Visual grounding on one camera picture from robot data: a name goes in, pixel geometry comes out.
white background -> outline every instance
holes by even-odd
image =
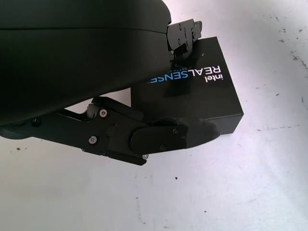
[[[308,1],[165,2],[218,37],[245,112],[236,132],[143,167],[1,138],[1,230],[308,230]],[[129,90],[111,96],[129,104]]]

dirt speck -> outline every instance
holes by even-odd
[[[304,61],[303,60],[301,60],[302,61],[302,66],[306,69],[306,70],[308,70],[308,67],[307,67],[307,65],[304,63]]]

metal bracket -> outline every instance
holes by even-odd
[[[0,131],[10,139],[37,137],[137,165],[145,164],[148,154],[186,148],[186,126],[150,126],[142,118],[141,112],[126,105],[96,97],[83,114],[63,109],[4,125]]]
[[[170,60],[186,59],[193,51],[193,43],[201,38],[202,22],[193,19],[172,24],[167,28]]]

black cover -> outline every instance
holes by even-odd
[[[0,2],[0,125],[130,87],[169,69],[161,0]]]

black box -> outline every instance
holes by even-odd
[[[218,39],[198,40],[188,59],[170,67],[164,76],[131,88],[131,106],[144,113],[145,121],[203,118],[221,135],[233,133],[244,113]]]

